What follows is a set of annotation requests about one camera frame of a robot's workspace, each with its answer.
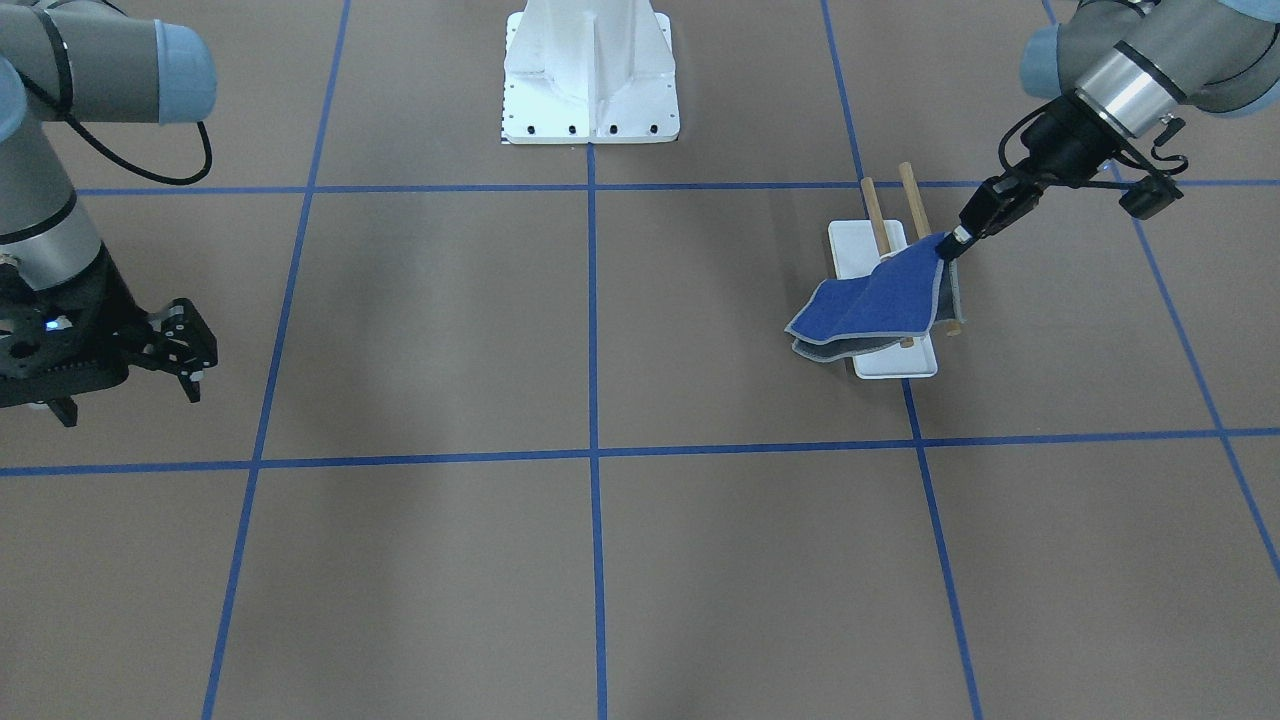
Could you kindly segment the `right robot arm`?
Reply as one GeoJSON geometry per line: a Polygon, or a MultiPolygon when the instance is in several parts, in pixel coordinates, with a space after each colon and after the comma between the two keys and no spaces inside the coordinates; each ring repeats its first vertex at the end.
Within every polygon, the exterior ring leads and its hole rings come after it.
{"type": "Polygon", "coordinates": [[[5,1],[1,74],[3,406],[44,406],[74,427],[77,397],[120,386],[132,368],[175,377],[198,402],[215,334],[188,299],[155,313],[134,301],[46,128],[68,127],[147,181],[198,183],[212,168],[205,123],[218,97],[205,40],[110,1],[5,1]],[[93,123],[192,124],[204,163],[187,177],[146,170],[93,123]]]}

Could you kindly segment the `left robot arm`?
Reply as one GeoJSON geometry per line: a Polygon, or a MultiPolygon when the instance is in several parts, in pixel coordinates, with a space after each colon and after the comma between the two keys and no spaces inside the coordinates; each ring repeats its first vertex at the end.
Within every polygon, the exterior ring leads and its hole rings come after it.
{"type": "Polygon", "coordinates": [[[1139,170],[1117,182],[1120,206],[1147,220],[1181,197],[1180,154],[1142,154],[1183,127],[1179,108],[1247,117],[1277,101],[1279,10],[1275,1],[1080,1],[1074,15],[1037,31],[1020,64],[1025,92],[1041,105],[1007,131],[1025,156],[986,179],[937,245],[951,261],[977,241],[1033,210],[1046,190],[1105,187],[1111,161],[1139,170]]]}

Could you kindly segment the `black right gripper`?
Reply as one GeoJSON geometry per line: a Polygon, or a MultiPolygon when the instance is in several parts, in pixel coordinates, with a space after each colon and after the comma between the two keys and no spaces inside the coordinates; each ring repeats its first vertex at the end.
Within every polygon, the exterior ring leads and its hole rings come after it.
{"type": "Polygon", "coordinates": [[[111,256],[99,255],[70,281],[33,290],[15,263],[1,274],[1,406],[46,404],[64,427],[78,419],[74,397],[109,389],[140,365],[178,379],[191,404],[219,363],[218,338],[189,299],[146,314],[111,256]]]}

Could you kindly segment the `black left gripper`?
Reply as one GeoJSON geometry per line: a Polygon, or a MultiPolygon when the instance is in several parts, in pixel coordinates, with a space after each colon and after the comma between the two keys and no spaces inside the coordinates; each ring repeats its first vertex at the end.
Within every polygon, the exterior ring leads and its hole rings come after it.
{"type": "Polygon", "coordinates": [[[936,245],[952,263],[977,240],[997,234],[1039,204],[1051,186],[1078,188],[1120,150],[1120,135],[1076,95],[1048,101],[1002,137],[1002,172],[989,177],[960,211],[960,225],[936,245]]]}

